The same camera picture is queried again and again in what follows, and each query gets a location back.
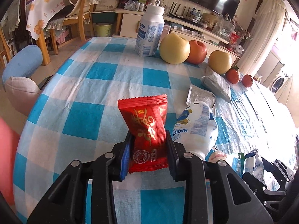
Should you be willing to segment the white Magic snack bag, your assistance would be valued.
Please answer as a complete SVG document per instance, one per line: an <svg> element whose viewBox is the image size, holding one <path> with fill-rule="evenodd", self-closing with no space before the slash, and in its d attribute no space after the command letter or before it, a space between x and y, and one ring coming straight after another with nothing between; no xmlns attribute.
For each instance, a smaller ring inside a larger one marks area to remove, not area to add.
<svg viewBox="0 0 299 224"><path fill-rule="evenodd" d="M202 160L205 159L218 137L218 125L210 107L202 101L191 103L177 119L172 139L184 145Z"/></svg>

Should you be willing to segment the blue cow snack packet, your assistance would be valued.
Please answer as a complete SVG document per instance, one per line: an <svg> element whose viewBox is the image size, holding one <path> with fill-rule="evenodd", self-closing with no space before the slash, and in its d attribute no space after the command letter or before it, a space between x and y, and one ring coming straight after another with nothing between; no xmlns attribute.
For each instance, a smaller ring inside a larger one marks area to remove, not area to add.
<svg viewBox="0 0 299 224"><path fill-rule="evenodd" d="M263 160L261 155L259 155L258 149L254 149L247 154L226 154L213 147L205 157L205 160L212 163L216 163L218 160L225 160L240 177L245 172L249 172L263 183L265 182Z"/></svg>

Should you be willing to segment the red snack packet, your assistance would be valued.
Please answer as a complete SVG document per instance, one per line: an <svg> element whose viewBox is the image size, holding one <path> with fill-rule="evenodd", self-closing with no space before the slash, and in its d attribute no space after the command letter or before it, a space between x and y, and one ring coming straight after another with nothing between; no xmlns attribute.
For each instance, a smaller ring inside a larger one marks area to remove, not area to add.
<svg viewBox="0 0 299 224"><path fill-rule="evenodd" d="M168 167L166 147L167 95L118 100L118 108L134 144L128 171L155 171Z"/></svg>

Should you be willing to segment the silver foil wrapper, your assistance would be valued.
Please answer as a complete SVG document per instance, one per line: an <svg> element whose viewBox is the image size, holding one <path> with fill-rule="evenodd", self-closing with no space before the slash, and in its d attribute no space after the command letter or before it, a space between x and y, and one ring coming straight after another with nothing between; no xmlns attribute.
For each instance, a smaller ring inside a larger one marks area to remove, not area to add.
<svg viewBox="0 0 299 224"><path fill-rule="evenodd" d="M187 105L190 105L195 102L204 102L210 109L215 105L215 95L207 90L203 90L193 84L189 87L189 93L187 95Z"/></svg>

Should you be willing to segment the white tissue pack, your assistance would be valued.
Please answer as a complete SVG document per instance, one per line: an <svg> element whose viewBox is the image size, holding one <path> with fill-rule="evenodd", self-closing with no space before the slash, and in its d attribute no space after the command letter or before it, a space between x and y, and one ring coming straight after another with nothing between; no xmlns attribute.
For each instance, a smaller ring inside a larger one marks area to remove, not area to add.
<svg viewBox="0 0 299 224"><path fill-rule="evenodd" d="M206 71L201 81L215 96L232 104L231 86L222 76L213 70L209 70Z"/></svg>

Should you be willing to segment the orange tangerine with leaf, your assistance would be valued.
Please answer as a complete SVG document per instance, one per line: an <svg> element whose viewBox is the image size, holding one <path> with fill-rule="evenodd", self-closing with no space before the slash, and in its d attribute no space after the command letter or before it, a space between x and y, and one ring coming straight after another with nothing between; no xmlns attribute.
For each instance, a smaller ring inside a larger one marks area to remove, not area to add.
<svg viewBox="0 0 299 224"><path fill-rule="evenodd" d="M237 84L240 80L239 67L234 66L226 73L226 79L232 83Z"/></svg>

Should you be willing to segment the yellow pear right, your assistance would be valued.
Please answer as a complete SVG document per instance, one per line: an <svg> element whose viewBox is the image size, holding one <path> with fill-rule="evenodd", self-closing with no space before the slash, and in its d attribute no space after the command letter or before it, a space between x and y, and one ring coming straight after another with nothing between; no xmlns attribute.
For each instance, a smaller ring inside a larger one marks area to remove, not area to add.
<svg viewBox="0 0 299 224"><path fill-rule="evenodd" d="M208 58L209 67L218 74L225 74L232 63L231 55L219 50L213 51Z"/></svg>

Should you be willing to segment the small orange tangerine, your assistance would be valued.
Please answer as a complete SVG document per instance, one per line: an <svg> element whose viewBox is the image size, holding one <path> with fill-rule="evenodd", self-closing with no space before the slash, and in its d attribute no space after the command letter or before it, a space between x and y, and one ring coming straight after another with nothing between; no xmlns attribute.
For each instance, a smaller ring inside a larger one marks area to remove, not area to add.
<svg viewBox="0 0 299 224"><path fill-rule="evenodd" d="M253 84L253 77L249 74L246 74L242 78L242 83L246 88L250 88Z"/></svg>

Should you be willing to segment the yellow pear near bottle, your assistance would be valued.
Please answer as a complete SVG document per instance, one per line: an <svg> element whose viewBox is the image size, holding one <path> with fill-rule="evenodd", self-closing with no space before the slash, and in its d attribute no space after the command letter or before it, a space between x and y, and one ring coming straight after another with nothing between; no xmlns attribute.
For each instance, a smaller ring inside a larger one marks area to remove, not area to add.
<svg viewBox="0 0 299 224"><path fill-rule="evenodd" d="M161 41L159 52L161 58L169 64L183 63L190 53L189 41L175 33L170 33Z"/></svg>

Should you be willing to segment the red apple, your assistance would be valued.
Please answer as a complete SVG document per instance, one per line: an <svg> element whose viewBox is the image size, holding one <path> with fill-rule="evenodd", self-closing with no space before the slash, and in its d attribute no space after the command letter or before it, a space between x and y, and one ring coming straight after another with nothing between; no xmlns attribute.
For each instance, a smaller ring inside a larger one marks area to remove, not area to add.
<svg viewBox="0 0 299 224"><path fill-rule="evenodd" d="M207 48L204 43L196 40L189 41L190 53L187 62L198 65L202 63L207 56Z"/></svg>

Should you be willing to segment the pink plastic bucket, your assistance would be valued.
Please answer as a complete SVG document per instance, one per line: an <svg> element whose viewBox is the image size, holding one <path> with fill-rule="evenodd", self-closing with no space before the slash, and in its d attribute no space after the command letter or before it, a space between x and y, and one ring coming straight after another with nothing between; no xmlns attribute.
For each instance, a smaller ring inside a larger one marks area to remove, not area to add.
<svg viewBox="0 0 299 224"><path fill-rule="evenodd" d="M0 182L1 193L10 206L14 205L13 169L20 135L0 121Z"/></svg>

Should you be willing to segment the white washing machine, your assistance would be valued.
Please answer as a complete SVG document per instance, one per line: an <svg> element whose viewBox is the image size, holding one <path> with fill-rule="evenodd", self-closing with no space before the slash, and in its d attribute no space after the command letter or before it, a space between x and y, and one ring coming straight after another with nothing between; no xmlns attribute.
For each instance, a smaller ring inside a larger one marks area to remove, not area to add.
<svg viewBox="0 0 299 224"><path fill-rule="evenodd" d="M270 84L268 89L274 95L277 95L277 93L282 90L283 86L286 86L286 83L291 76L291 69L279 61L270 74Z"/></svg>

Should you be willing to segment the beige sofa cushion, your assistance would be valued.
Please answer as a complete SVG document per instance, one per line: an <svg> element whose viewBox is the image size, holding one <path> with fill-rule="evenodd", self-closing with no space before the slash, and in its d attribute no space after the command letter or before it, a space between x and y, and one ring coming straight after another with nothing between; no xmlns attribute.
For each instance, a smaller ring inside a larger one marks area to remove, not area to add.
<svg viewBox="0 0 299 224"><path fill-rule="evenodd" d="M30 78L9 77L5 91L11 105L21 114L28 116L41 94L38 85Z"/></svg>

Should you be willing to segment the white TV cabinet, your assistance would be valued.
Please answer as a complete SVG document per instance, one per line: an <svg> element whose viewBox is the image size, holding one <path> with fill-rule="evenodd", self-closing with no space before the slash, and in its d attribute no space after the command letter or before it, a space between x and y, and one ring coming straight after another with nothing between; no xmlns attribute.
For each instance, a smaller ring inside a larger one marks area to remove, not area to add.
<svg viewBox="0 0 299 224"><path fill-rule="evenodd" d="M126 38L137 38L140 19L144 13L118 8L115 9L115 13L117 13L115 34ZM204 43L207 48L207 56L215 50L220 50L229 53L233 61L240 59L236 53L224 47L224 45L228 44L228 41L207 29L184 22L180 19L172 18L168 15L164 15L163 18L165 24L171 26L170 32L176 33L188 41L198 40Z"/></svg>

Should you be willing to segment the pink storage box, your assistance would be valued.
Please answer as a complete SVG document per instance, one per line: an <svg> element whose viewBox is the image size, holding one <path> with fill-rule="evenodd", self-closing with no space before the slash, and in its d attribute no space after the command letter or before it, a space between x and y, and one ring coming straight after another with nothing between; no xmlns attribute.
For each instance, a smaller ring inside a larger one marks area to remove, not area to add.
<svg viewBox="0 0 299 224"><path fill-rule="evenodd" d="M169 34L171 29L171 26L169 24L164 24L162 34L161 34L161 39L163 39L167 34Z"/></svg>

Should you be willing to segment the white plastic milk bottle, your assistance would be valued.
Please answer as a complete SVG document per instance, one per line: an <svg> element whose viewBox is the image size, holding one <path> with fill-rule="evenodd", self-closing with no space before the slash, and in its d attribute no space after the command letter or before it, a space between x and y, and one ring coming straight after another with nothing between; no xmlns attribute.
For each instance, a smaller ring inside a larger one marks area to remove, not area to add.
<svg viewBox="0 0 299 224"><path fill-rule="evenodd" d="M135 50L140 57L156 54L164 28L164 7L148 5L138 27Z"/></svg>

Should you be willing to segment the wooden dining chair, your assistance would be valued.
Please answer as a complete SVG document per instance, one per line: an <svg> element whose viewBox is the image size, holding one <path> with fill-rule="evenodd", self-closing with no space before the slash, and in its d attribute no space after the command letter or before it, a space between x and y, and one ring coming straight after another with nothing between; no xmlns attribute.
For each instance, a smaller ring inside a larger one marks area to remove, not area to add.
<svg viewBox="0 0 299 224"><path fill-rule="evenodd" d="M82 42L86 42L84 25L91 21L91 11L94 6L90 5L90 0L63 0L65 7L54 15L47 23L46 30L50 33L54 55L58 55L56 43L56 30L63 29L64 26L75 26L71 28L71 36L80 36Z"/></svg>

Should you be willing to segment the green waste bin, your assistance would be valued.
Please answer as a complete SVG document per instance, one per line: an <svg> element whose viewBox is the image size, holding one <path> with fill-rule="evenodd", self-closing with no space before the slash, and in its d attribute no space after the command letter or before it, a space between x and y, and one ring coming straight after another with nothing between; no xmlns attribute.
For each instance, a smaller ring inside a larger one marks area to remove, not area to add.
<svg viewBox="0 0 299 224"><path fill-rule="evenodd" d="M111 23L94 23L94 33L97 37L111 37L112 24Z"/></svg>

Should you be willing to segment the blue cushion stool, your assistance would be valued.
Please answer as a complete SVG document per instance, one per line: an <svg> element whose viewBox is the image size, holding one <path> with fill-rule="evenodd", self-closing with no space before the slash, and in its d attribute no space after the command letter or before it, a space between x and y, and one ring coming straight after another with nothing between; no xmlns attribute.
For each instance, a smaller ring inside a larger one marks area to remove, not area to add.
<svg viewBox="0 0 299 224"><path fill-rule="evenodd" d="M42 65L43 54L36 45L28 45L20 50L7 64L2 75L2 84L11 77L31 77Z"/></svg>

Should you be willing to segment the white orange-print table cover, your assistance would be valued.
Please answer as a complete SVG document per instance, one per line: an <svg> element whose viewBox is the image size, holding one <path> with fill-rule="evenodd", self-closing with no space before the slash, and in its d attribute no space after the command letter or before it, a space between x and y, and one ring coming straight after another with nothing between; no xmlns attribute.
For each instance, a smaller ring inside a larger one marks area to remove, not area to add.
<svg viewBox="0 0 299 224"><path fill-rule="evenodd" d="M63 0L34 0L27 16L26 30L35 41L41 35L49 20L65 7Z"/></svg>

